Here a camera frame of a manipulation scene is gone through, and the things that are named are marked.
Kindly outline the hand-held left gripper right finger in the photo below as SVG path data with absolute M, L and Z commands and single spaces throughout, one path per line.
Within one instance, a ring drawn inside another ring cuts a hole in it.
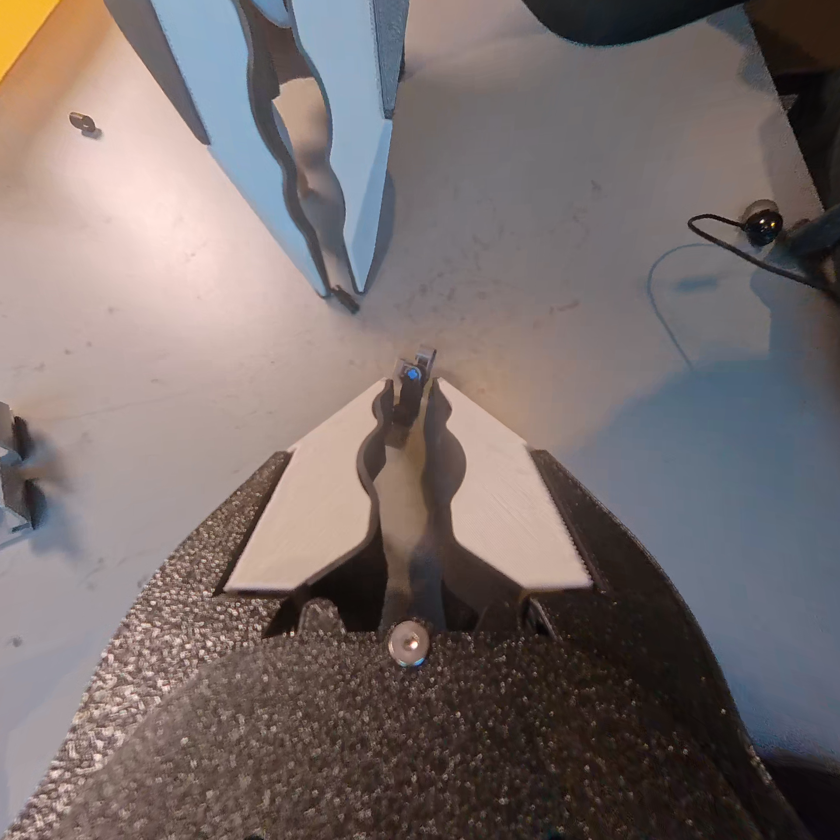
M 470 632 L 535 595 L 587 592 L 592 573 L 527 442 L 442 377 L 423 425 L 423 493 L 447 630 Z

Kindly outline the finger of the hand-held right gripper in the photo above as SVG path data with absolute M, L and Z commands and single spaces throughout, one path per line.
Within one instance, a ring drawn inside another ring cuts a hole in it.
M 270 54 L 251 2 L 153 2 L 208 137 L 239 194 L 320 298 L 332 289 L 298 194 L 298 168 L 274 105 Z
M 372 4 L 292 1 L 290 15 L 329 112 L 329 164 L 343 199 L 343 241 L 353 288 L 365 293 L 392 137 L 382 101 Z

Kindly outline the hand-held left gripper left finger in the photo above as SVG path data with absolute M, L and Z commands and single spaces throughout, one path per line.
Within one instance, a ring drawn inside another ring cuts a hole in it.
M 393 407 L 393 380 L 376 381 L 287 451 L 224 577 L 225 595 L 282 599 L 268 634 L 295 628 L 316 599 L 351 632 L 380 628 L 388 570 L 374 480 Z

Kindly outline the yellow plastic bin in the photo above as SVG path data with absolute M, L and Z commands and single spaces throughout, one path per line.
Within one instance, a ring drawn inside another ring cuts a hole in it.
M 1 1 L 1 81 L 60 1 Z

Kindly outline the silver toy scoop part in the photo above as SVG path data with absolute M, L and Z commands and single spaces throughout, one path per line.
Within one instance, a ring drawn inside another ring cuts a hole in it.
M 28 538 L 47 520 L 47 498 L 32 476 L 35 441 L 27 422 L 1 403 L 1 547 Z

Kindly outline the grey desk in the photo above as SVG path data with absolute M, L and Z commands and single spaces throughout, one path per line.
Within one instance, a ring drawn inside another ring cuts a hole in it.
M 409 18 L 355 317 L 100 2 L 63 3 L 2 82 L 2 401 L 47 498 L 2 549 L 3 832 L 168 555 L 419 344 L 651 551 L 758 750 L 838 764 L 838 309 L 686 225 L 820 210 L 745 14 L 605 50 L 517 2 Z

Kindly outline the person's black jacket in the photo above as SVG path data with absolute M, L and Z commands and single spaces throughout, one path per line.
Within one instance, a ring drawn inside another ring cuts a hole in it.
M 823 210 L 785 247 L 805 280 L 838 303 L 839 2 L 751 1 L 747 15 Z

